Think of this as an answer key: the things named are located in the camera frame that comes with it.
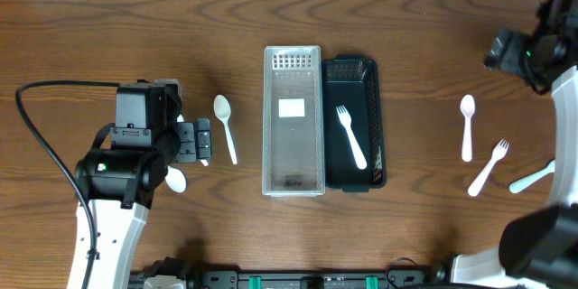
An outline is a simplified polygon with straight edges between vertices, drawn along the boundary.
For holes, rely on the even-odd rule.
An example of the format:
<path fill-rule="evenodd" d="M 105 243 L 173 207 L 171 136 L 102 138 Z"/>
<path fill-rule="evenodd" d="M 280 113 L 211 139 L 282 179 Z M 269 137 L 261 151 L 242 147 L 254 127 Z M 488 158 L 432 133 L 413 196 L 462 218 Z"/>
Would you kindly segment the white plastic spoon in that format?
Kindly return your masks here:
<path fill-rule="evenodd" d="M 183 171 L 169 165 L 165 175 L 165 182 L 169 188 L 177 193 L 183 193 L 187 189 L 187 178 Z"/>
<path fill-rule="evenodd" d="M 179 115 L 177 117 L 177 122 L 184 122 L 184 116 L 183 115 Z M 204 166 L 209 166 L 209 161 L 208 160 L 200 160 L 200 162 L 204 165 Z"/>
<path fill-rule="evenodd" d="M 464 162 L 470 162 L 472 159 L 471 118 L 475 113 L 475 101 L 472 95 L 465 95 L 462 98 L 460 111 L 464 117 L 461 158 Z"/>
<path fill-rule="evenodd" d="M 228 151 L 229 151 L 229 155 L 231 158 L 231 162 L 233 164 L 237 164 L 238 158 L 237 158 L 236 148 L 235 148 L 233 137 L 232 137 L 232 134 L 230 132 L 229 125 L 228 125 L 228 121 L 229 121 L 229 119 L 231 117 L 231 113 L 232 113 L 231 106 L 230 106 L 228 100 L 223 95 L 217 95 L 214 99 L 213 109 L 214 109 L 214 114 L 215 114 L 216 118 L 218 120 L 220 120 L 224 126 L 225 137 L 227 140 Z"/>

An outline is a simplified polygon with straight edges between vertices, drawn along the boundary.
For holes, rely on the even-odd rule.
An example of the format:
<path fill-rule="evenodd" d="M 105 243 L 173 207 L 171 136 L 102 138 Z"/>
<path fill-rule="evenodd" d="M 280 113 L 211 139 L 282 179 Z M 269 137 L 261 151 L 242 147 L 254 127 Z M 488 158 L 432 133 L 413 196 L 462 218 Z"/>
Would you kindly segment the white plastic fork slanted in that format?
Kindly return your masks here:
<path fill-rule="evenodd" d="M 509 142 L 505 139 L 501 139 L 497 145 L 494 147 L 491 153 L 491 157 L 486 165 L 482 168 L 480 173 L 475 177 L 471 185 L 469 186 L 467 193 L 471 197 L 476 197 L 480 194 L 485 182 L 487 181 L 493 167 L 495 164 L 504 158 L 508 152 Z"/>

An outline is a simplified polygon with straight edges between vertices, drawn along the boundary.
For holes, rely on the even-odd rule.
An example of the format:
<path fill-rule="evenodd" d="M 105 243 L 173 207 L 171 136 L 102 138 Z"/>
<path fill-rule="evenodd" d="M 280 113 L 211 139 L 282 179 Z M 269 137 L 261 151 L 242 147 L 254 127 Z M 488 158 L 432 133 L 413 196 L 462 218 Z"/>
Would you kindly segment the white plastic fork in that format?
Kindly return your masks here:
<path fill-rule="evenodd" d="M 555 172 L 555 160 L 552 160 L 542 170 L 539 170 L 539 171 L 534 172 L 532 174 L 529 174 L 528 176 L 525 176 L 525 177 L 523 177 L 517 181 L 512 182 L 509 185 L 508 189 L 511 193 L 520 193 L 521 191 L 528 188 L 529 186 L 531 186 L 535 182 L 539 181 L 543 177 L 547 176 L 550 173 L 554 173 L 554 172 Z"/>
<path fill-rule="evenodd" d="M 337 106 L 336 111 L 338 114 L 338 119 L 340 120 L 341 125 L 344 127 L 347 137 L 349 139 L 350 148 L 352 151 L 355 164 L 360 170 L 364 170 L 367 168 L 368 164 L 365 155 L 362 153 L 362 150 L 359 146 L 357 138 L 352 131 L 351 128 L 352 119 L 350 113 L 347 110 L 347 108 L 345 108 L 343 105 Z"/>

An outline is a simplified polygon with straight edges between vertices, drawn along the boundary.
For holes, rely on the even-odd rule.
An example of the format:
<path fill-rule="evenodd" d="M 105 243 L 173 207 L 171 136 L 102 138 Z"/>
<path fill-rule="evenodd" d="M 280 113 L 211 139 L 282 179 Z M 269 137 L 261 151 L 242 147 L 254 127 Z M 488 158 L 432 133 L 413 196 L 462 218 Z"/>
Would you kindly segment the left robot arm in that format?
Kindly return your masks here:
<path fill-rule="evenodd" d="M 176 79 L 138 81 L 117 88 L 116 120 L 103 126 L 76 166 L 89 207 L 77 210 L 77 238 L 68 286 L 125 288 L 155 189 L 167 182 L 182 192 L 178 163 L 207 164 L 210 121 L 185 121 Z"/>

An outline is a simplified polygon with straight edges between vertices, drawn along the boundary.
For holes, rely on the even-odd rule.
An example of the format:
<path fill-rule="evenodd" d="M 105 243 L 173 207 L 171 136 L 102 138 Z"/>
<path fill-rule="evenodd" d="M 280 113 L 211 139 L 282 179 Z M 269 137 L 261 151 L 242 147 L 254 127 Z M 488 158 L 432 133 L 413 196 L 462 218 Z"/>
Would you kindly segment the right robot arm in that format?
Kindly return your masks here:
<path fill-rule="evenodd" d="M 484 59 L 555 103 L 555 170 L 546 206 L 511 221 L 499 245 L 458 255 L 437 279 L 459 287 L 577 286 L 577 0 L 546 0 L 531 34 L 508 29 Z"/>

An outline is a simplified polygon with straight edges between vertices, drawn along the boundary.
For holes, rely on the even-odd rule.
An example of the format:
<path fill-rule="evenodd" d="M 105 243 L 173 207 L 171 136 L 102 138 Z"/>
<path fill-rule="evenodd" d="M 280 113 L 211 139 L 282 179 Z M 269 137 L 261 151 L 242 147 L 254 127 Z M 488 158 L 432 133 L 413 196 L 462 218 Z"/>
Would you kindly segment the clear plastic mesh tray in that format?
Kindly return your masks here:
<path fill-rule="evenodd" d="M 267 46 L 264 51 L 262 193 L 325 193 L 321 48 Z"/>

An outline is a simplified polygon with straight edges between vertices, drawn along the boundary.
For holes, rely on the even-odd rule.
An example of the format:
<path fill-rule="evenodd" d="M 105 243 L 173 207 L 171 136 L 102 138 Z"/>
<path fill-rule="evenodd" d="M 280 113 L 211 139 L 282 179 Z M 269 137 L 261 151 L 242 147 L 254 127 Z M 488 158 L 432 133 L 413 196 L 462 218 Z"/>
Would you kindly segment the black plastic mesh tray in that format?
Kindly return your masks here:
<path fill-rule="evenodd" d="M 340 54 L 322 62 L 325 183 L 345 192 L 368 192 L 387 183 L 377 63 L 360 55 Z M 351 128 L 367 161 L 360 170 L 338 119 L 337 106 L 350 113 Z"/>

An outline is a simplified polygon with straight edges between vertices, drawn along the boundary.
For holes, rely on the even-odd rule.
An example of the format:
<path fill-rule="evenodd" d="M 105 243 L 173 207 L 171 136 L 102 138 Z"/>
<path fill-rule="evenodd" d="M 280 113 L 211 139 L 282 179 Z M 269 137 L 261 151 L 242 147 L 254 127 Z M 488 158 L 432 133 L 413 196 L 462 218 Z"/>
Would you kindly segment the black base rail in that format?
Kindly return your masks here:
<path fill-rule="evenodd" d="M 157 260 L 146 271 L 131 274 L 128 289 L 393 289 L 412 285 L 447 283 L 447 266 L 420 266 L 408 258 L 399 258 L 377 272 L 298 273 L 237 272 L 209 269 L 200 271 L 192 264 L 167 257 Z"/>

